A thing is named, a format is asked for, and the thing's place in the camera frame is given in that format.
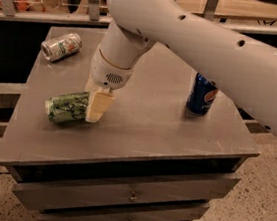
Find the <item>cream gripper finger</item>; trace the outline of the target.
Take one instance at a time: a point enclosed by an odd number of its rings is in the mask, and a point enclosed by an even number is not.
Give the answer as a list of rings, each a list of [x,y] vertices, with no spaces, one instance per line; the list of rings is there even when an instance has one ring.
[[[88,106],[86,107],[85,120],[88,123],[95,123],[103,117],[106,110],[115,101],[112,91],[92,90],[89,92]]]
[[[93,92],[98,90],[98,85],[95,84],[92,77],[88,78],[87,83],[85,84],[85,92]]]

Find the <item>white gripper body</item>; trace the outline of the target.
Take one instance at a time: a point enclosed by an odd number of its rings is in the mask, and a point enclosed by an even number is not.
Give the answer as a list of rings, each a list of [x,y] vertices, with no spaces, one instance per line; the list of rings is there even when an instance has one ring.
[[[99,45],[91,60],[90,79],[101,88],[124,87],[132,76],[135,55]]]

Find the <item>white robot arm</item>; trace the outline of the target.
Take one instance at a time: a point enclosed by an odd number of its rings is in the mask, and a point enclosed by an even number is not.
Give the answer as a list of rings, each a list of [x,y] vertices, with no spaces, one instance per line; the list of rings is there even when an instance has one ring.
[[[277,49],[180,8],[175,0],[107,0],[112,22],[91,61],[90,79],[124,87],[156,42],[277,136]]]

